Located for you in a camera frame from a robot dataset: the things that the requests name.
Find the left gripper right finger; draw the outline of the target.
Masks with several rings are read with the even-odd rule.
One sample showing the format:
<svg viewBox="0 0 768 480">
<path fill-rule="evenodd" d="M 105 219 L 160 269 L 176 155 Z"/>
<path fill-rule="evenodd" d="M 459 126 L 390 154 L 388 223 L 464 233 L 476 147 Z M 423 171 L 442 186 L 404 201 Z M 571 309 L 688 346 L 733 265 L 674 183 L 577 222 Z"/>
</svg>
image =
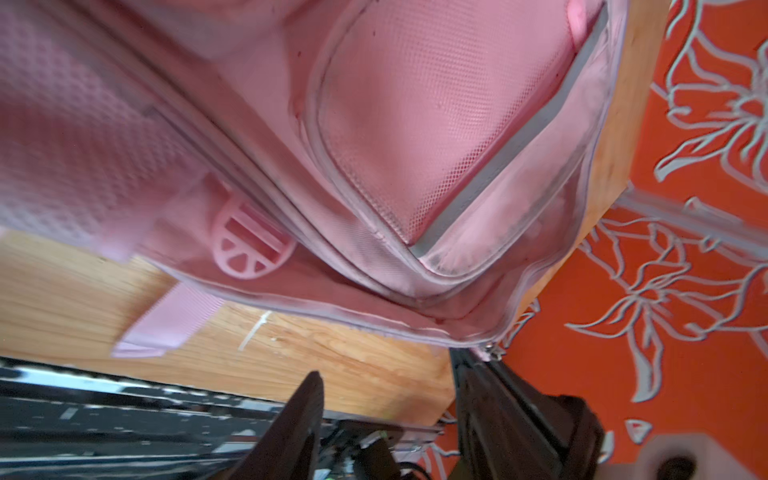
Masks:
<svg viewBox="0 0 768 480">
<path fill-rule="evenodd" d="M 546 395 L 501 361 L 452 349 L 453 479 L 593 479 L 605 431 L 580 397 Z"/>
</svg>

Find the pink student backpack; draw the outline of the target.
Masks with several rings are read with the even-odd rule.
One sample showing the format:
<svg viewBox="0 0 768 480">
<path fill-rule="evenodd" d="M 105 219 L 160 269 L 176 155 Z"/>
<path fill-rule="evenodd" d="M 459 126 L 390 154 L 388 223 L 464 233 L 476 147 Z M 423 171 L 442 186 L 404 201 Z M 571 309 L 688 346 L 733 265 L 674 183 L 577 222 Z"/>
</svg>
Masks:
<svg viewBox="0 0 768 480">
<path fill-rule="evenodd" d="M 5 1 L 1 225 L 178 283 L 113 347 L 236 301 L 499 340 L 576 241 L 624 1 Z"/>
</svg>

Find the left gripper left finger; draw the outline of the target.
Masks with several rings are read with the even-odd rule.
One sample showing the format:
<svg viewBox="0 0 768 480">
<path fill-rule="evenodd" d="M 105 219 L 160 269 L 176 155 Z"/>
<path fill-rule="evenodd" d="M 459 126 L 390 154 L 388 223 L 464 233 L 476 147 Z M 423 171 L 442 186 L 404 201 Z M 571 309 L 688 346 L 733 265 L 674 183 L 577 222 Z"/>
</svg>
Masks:
<svg viewBox="0 0 768 480">
<path fill-rule="evenodd" d="M 227 479 L 313 479 L 323 413 L 323 379 L 312 371 Z"/>
</svg>

